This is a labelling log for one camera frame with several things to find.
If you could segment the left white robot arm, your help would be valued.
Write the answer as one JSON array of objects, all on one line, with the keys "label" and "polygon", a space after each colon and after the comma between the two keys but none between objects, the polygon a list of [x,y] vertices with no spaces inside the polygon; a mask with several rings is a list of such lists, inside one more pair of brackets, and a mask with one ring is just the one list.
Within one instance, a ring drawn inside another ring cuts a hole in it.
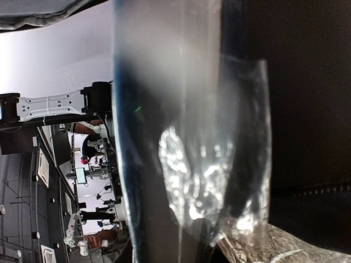
[{"label": "left white robot arm", "polygon": [[112,82],[94,82],[74,92],[40,98],[2,94],[1,132],[100,118],[111,112],[111,91]]}]

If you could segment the navy blue student backpack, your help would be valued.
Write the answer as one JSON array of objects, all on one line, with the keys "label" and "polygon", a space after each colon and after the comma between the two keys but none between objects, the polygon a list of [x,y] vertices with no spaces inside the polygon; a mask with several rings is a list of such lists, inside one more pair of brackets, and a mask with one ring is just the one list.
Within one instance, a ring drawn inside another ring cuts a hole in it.
[{"label": "navy blue student backpack", "polygon": [[[1,92],[57,94],[110,76],[111,1],[1,31]],[[268,63],[270,223],[350,253],[350,1],[244,1],[240,49]]]}]

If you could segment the dark Wuthering Heights book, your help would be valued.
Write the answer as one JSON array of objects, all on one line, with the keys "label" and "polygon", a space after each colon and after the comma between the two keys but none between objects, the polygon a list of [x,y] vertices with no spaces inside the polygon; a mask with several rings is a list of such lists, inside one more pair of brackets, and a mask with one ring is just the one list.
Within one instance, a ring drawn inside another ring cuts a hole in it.
[{"label": "dark Wuthering Heights book", "polygon": [[133,262],[260,262],[267,65],[247,1],[114,1],[114,122]]}]

